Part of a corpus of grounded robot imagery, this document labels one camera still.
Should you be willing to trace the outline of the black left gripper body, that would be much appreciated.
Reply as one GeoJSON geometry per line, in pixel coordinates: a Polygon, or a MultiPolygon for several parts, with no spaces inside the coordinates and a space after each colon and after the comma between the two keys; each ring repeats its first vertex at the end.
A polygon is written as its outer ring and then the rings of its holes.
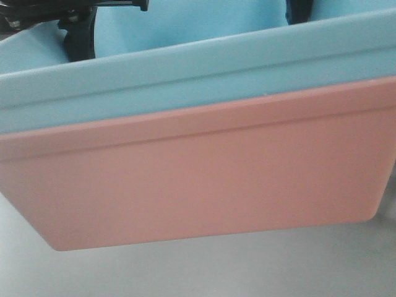
{"type": "Polygon", "coordinates": [[[32,25],[78,15],[97,6],[135,6],[147,11],[148,1],[1,1],[1,33],[14,34],[32,25]]]}

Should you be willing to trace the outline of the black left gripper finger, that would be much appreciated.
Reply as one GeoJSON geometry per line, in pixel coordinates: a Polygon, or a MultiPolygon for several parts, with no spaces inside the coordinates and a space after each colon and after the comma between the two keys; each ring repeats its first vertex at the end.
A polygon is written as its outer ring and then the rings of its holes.
{"type": "Polygon", "coordinates": [[[59,20],[58,28],[67,32],[63,47],[70,62],[95,58],[96,15],[96,7],[85,7],[59,20]]]}

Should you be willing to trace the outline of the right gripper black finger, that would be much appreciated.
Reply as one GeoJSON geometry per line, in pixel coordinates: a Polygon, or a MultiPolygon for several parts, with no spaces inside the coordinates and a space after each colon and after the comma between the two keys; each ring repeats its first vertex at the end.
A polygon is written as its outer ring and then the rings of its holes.
{"type": "Polygon", "coordinates": [[[288,25],[307,22],[312,14],[314,0],[286,0],[285,18],[288,25]]]}

